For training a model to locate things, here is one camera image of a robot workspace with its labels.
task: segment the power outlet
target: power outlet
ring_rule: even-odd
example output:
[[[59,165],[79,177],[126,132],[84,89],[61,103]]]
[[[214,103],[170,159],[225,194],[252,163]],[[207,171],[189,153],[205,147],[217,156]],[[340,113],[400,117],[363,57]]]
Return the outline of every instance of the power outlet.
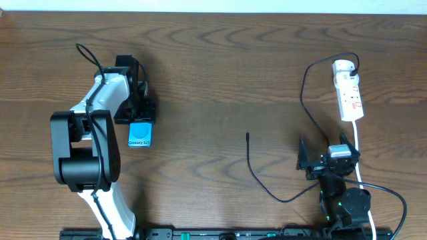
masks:
[[[348,60],[337,60],[332,65],[334,85],[340,106],[341,120],[355,121],[364,116],[359,91],[359,75],[350,76],[354,64]]]

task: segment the white power strip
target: white power strip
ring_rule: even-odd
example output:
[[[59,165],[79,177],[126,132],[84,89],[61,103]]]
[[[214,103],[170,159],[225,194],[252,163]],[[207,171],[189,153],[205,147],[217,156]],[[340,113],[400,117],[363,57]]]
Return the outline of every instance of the white power strip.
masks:
[[[354,64],[349,60],[337,60],[332,64],[334,85],[340,106],[341,120],[355,121],[363,117],[359,92],[359,75],[351,76]]]

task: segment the wood grain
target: wood grain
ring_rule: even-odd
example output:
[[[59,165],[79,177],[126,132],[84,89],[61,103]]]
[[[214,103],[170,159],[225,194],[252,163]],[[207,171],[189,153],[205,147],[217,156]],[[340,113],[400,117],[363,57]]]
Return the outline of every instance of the wood grain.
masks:
[[[391,15],[6,12],[0,19],[0,239],[57,239],[99,227],[89,207],[53,177],[49,118],[74,106],[95,67],[130,53],[150,74],[159,118],[153,147],[129,149],[115,126],[120,183],[144,226],[281,227],[324,221],[318,189],[281,204],[257,186],[252,165],[281,198],[310,183],[295,170],[298,138],[324,142],[299,104],[313,61],[359,54],[365,117],[358,122],[367,182],[401,193],[408,217],[398,239],[425,239],[427,207],[427,17]],[[329,64],[313,67],[304,97],[332,142],[340,121]],[[394,229],[397,198],[372,194],[376,225]]]

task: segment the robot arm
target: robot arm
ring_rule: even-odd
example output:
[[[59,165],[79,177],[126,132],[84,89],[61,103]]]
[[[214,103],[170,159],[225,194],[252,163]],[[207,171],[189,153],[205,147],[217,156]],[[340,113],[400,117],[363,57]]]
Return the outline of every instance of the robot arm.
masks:
[[[102,76],[98,71],[94,86],[79,104],[70,111],[55,112],[51,116],[55,178],[88,203],[102,226],[105,239],[127,239],[135,231],[135,215],[127,207],[116,182],[120,173],[120,154],[112,119],[117,124],[131,125],[131,130],[149,128],[142,137],[149,137],[151,142],[155,106],[145,97],[147,83],[138,82],[138,69],[139,63],[131,55],[117,56],[115,67],[103,70],[104,83],[101,83]],[[90,97],[87,116],[86,105]],[[90,129],[89,117],[94,129]],[[99,141],[101,166],[94,131]],[[138,134],[129,132],[129,138],[135,135]],[[92,140],[93,147],[74,148],[71,145],[84,140]],[[93,195],[97,185],[99,191]]]

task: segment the power strip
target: power strip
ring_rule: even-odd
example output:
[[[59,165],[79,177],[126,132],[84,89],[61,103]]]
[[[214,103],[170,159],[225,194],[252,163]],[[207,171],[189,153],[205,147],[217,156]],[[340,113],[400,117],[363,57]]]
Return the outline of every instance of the power strip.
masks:
[[[359,75],[351,76],[355,69],[349,60],[337,60],[332,64],[334,85],[340,106],[341,120],[355,121],[364,116],[359,91]]]

